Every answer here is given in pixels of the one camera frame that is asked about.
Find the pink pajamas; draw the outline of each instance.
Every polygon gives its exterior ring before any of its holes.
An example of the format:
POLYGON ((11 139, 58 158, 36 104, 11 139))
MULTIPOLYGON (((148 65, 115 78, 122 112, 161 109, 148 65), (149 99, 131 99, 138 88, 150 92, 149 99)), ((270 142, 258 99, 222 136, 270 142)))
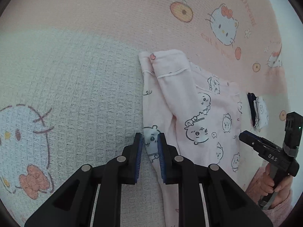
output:
MULTIPOLYGON (((157 135, 193 163, 219 164, 237 182, 240 99, 234 82, 190 63, 178 50, 139 55, 144 78, 144 140, 159 181, 157 135)), ((166 226, 178 226, 178 186, 161 183, 166 226)))

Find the pink fuzzy sleeve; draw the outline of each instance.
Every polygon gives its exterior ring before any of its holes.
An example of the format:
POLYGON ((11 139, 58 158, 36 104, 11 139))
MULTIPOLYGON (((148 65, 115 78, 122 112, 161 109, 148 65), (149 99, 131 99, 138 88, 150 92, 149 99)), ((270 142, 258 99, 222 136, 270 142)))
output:
MULTIPOLYGON (((258 200, 260 199, 261 195, 258 192, 260 187, 260 179, 262 174, 265 171, 265 167, 260 167, 256 172, 254 178, 250 182, 246 194, 257 204, 258 200)), ((281 204, 277 205, 275 208, 270 210, 263 210, 263 212, 270 218, 274 227, 278 227, 286 217, 289 215, 291 211, 291 197, 292 197, 292 190, 290 190, 290 194, 285 201, 281 204)))

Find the white wall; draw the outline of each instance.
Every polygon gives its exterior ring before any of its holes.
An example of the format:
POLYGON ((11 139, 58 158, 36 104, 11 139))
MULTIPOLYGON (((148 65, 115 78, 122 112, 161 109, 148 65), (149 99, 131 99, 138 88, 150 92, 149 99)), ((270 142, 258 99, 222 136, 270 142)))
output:
MULTIPOLYGON (((303 24, 288 0, 270 0, 270 2, 282 37, 282 62, 285 68, 290 111, 303 116, 303 24)), ((296 204, 303 191, 303 138, 297 161, 301 168, 292 185, 292 205, 296 204)))

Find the cat ear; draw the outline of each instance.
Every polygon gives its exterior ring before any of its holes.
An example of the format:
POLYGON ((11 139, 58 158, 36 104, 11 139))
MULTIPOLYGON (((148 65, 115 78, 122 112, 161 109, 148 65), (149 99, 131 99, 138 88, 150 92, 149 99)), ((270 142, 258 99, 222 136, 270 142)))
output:
POLYGON ((239 22, 236 19, 234 19, 234 27, 238 28, 238 25, 239 25, 239 22))

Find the cat whisker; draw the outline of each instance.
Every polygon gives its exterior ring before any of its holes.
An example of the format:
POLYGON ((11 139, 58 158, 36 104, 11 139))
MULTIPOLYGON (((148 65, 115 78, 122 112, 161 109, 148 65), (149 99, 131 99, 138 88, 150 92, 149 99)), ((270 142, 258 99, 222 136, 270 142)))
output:
POLYGON ((212 17, 212 18, 214 19, 214 21, 216 21, 215 18, 214 18, 210 13, 208 13, 208 15, 209 15, 210 17, 212 17))
POLYGON ((208 21, 210 21, 211 23, 213 23, 210 19, 205 19, 205 20, 208 20, 208 21))

